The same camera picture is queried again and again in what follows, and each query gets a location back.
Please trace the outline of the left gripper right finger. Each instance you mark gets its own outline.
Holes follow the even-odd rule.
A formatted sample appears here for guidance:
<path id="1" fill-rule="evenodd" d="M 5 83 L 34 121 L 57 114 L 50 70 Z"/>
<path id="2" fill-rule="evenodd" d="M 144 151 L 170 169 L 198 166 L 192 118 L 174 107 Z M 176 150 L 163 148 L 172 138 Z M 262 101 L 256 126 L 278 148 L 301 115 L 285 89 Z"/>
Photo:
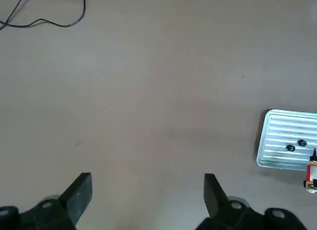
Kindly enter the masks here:
<path id="1" fill-rule="evenodd" d="M 204 201 L 209 217 L 198 230 L 305 230 L 304 224 L 292 212 L 268 208 L 264 214 L 238 200 L 230 200 L 214 174 L 204 176 Z"/>

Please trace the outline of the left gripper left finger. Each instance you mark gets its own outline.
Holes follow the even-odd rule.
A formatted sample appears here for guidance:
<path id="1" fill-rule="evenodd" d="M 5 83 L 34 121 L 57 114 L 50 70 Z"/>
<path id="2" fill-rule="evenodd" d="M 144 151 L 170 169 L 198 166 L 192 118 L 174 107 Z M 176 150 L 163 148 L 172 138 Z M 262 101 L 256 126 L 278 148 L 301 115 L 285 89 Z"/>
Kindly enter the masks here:
<path id="1" fill-rule="evenodd" d="M 59 196 L 46 198 L 20 213 L 15 206 L 1 206 L 2 230 L 75 230 L 92 200 L 91 173 L 81 173 Z"/>

